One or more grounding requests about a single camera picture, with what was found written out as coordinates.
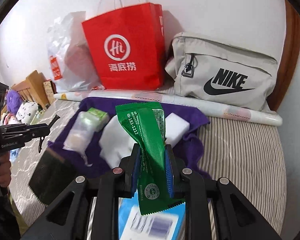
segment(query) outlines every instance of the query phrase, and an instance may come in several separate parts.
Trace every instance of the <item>striped bedsheet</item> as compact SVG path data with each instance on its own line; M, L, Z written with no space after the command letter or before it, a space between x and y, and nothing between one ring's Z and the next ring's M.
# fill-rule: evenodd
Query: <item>striped bedsheet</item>
M79 103L56 100L40 122L49 123L55 114L61 119L45 139L41 154L37 151L39 140L32 140L21 149L12 166L10 191L28 225L45 209L29 188L29 180L47 141L56 139L77 111ZM209 172L213 179L229 178L280 233L286 203L286 174L277 128L214 117L210 121L209 125L198 130L205 146L199 167ZM211 206L210 219L213 239L216 239Z

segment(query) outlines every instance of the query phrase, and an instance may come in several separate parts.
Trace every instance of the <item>blue gripper pad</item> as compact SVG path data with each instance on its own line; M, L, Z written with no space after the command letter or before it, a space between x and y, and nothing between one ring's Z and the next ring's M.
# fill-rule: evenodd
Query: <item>blue gripper pad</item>
M165 166L166 166L166 178L167 178L168 193L169 193L170 198L173 198L174 197L173 174L172 174L172 169L171 169L171 164L170 164L167 147L165 147Z
M140 172L140 147L138 147L138 153L137 153L137 158L134 163L133 167L133 173L132 173L132 181L131 181L131 193L134 194L137 190L137 183L138 183L138 178L139 178L139 172Z

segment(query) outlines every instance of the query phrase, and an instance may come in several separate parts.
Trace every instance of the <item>green snack packet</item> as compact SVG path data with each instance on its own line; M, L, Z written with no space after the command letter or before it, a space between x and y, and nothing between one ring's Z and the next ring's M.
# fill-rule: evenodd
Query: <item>green snack packet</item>
M163 211L180 201L169 197L165 173L165 118L158 102L116 106L122 127L140 145L138 199L141 215Z

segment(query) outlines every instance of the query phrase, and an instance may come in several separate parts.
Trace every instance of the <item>purple plush toy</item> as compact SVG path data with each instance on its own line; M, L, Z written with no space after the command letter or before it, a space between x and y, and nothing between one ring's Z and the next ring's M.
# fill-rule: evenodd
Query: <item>purple plush toy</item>
M10 90L7 93L7 109L10 113L16 115L23 100L18 92Z

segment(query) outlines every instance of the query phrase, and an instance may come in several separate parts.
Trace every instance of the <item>person's hand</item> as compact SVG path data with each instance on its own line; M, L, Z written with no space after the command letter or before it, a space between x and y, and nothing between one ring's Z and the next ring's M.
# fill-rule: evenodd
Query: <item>person's hand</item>
M11 162L10 162L10 152L0 156L0 186L7 187L11 182Z

